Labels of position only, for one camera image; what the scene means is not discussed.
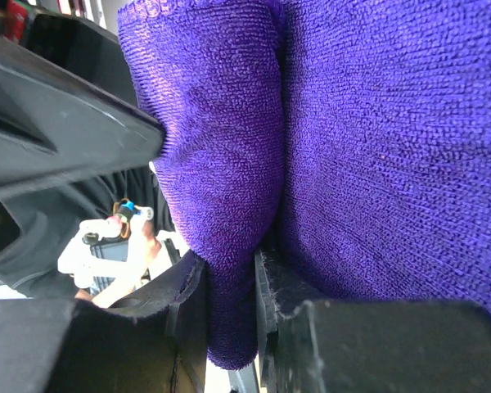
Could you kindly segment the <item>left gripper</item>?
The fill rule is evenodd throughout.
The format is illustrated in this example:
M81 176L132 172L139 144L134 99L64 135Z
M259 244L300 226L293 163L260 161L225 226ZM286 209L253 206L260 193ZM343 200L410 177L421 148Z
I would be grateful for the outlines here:
M0 36L0 211L13 225L0 236L0 281L29 298L81 296L57 260L81 222L124 198L154 210L156 232L174 231L155 175L130 169L157 156L164 136L137 108L108 30L40 12L19 43Z

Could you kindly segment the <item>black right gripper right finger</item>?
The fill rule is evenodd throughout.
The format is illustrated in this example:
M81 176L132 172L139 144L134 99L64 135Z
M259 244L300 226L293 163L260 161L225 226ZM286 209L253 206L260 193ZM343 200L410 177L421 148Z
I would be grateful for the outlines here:
M340 301L271 248L255 255L259 372L270 392L491 392L491 317L448 301Z

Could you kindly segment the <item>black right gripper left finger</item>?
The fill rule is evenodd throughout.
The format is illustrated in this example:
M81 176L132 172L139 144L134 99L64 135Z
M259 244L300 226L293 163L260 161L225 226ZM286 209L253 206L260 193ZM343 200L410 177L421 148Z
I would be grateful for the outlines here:
M109 309L0 300L0 392L203 391L206 282L188 252Z

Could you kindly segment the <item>purple towel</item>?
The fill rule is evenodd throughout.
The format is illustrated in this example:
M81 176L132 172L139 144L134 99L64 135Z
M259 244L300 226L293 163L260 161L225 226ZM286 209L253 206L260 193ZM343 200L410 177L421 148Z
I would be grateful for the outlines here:
M491 313L491 1L134 1L119 42L176 229L209 270L209 359L256 355L269 230L332 298Z

